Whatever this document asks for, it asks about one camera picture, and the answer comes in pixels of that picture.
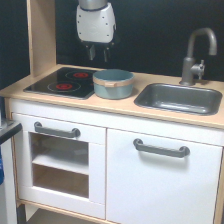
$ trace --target blue object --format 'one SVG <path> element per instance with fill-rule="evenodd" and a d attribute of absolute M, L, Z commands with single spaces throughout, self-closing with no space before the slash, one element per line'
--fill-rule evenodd
<path fill-rule="evenodd" d="M 4 170 L 3 170 L 3 162 L 2 162 L 2 155 L 0 149 L 0 185 L 3 184 L 4 181 Z"/>
<path fill-rule="evenodd" d="M 131 72 L 108 69 L 95 72 L 93 77 L 95 94 L 101 98 L 111 100 L 124 99 L 132 93 L 134 75 Z M 114 83 L 114 86 L 107 86 L 108 83 Z"/>

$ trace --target stainless steel sink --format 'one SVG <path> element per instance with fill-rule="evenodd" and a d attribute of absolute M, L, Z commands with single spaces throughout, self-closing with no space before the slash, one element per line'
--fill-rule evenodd
<path fill-rule="evenodd" d="M 219 110 L 222 94 L 211 89 L 151 84 L 134 103 L 140 107 L 197 115 L 213 115 Z"/>

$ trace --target black wall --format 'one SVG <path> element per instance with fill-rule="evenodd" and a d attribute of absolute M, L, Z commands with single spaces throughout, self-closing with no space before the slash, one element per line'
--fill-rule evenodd
<path fill-rule="evenodd" d="M 0 88 L 29 74 L 26 0 L 0 0 Z M 103 52 L 87 58 L 77 39 L 78 0 L 56 0 L 57 62 L 99 68 L 120 68 L 181 76 L 183 58 L 192 31 L 214 30 L 218 55 L 208 56 L 208 39 L 196 41 L 195 57 L 205 59 L 205 79 L 224 81 L 223 0 L 111 0 L 120 44 L 109 63 Z"/>
<path fill-rule="evenodd" d="M 98 68 L 120 68 L 181 76 L 190 34 L 210 27 L 218 40 L 218 55 L 208 56 L 208 39 L 196 41 L 195 57 L 205 60 L 204 79 L 224 81 L 223 0 L 111 0 L 121 38 L 109 63 L 103 52 L 89 61 L 77 39 L 77 0 L 56 0 L 58 63 Z"/>
<path fill-rule="evenodd" d="M 26 1 L 0 0 L 0 89 L 29 75 Z M 0 99 L 4 117 L 4 103 Z"/>

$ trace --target black stovetop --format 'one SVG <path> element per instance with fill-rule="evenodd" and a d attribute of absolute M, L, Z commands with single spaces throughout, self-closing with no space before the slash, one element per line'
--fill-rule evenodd
<path fill-rule="evenodd" d="M 87 99 L 94 93 L 94 72 L 96 71 L 63 67 L 27 87 L 24 91 L 76 99 Z"/>

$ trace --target faucet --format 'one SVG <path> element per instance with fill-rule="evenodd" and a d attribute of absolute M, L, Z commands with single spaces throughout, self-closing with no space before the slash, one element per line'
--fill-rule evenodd
<path fill-rule="evenodd" d="M 195 30 L 190 36 L 187 57 L 184 58 L 182 80 L 180 81 L 181 85 L 192 86 L 195 84 L 194 75 L 198 75 L 199 79 L 202 79 L 202 76 L 204 75 L 204 60 L 201 60 L 201 64 L 194 64 L 195 59 L 193 58 L 195 38 L 200 35 L 207 35 L 209 38 L 209 55 L 217 54 L 217 41 L 214 32 L 210 28 Z"/>

